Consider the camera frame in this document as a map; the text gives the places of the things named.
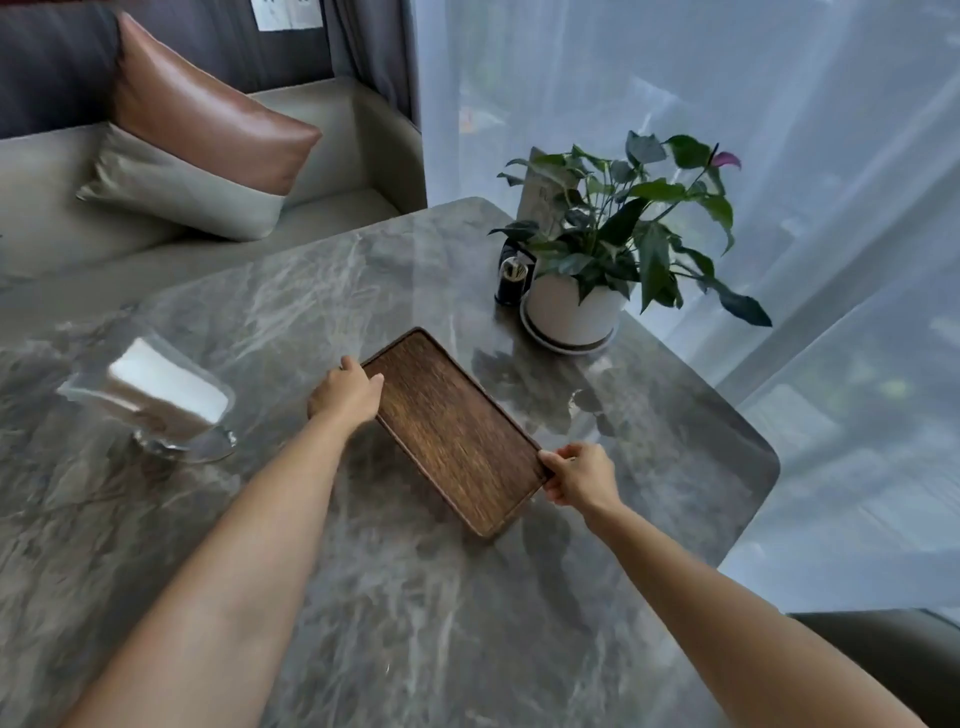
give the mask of brown wooden tray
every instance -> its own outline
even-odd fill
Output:
[[[377,420],[478,536],[495,536],[550,475],[537,443],[424,329],[363,367],[385,378]]]

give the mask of potted plant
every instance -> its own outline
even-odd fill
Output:
[[[697,170],[692,182],[654,177],[649,165],[672,156],[681,170]],[[733,209],[720,170],[740,167],[730,152],[718,152],[692,136],[660,142],[650,134],[629,132],[626,159],[603,159],[580,147],[562,154],[512,159],[546,180],[563,222],[547,234],[535,220],[518,220],[504,232],[537,261],[535,279],[522,315],[534,333],[561,351],[593,351],[612,337],[620,310],[639,286],[641,311],[656,301],[684,305],[678,279],[697,281],[715,291],[731,314],[754,326],[771,326],[762,306],[731,291],[714,275],[713,260],[684,244],[664,218],[676,206],[701,206],[733,246]],[[497,175],[511,186],[524,179]]]

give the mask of sofa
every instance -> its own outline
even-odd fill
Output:
[[[420,133],[378,94],[331,79],[252,97],[323,137],[251,242],[77,200],[103,124],[0,141],[0,341],[426,207]]]

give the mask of marble table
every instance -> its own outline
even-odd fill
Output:
[[[603,443],[623,497],[719,564],[772,488],[776,455],[626,314],[600,354],[533,343],[493,302],[502,237],[487,231],[507,221],[479,199],[434,207],[0,349],[0,724],[54,724],[302,425],[318,377],[341,353],[366,357],[413,325],[543,446]],[[152,459],[54,394],[78,356],[131,318],[236,390],[229,459]],[[575,513],[538,495],[480,543],[382,428],[351,442],[263,726],[672,726],[716,715]]]

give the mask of white flower pot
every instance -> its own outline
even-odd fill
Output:
[[[627,299],[598,285],[583,303],[579,300],[577,281],[570,276],[534,280],[524,301],[533,333],[553,347],[571,352],[592,351],[605,345]]]

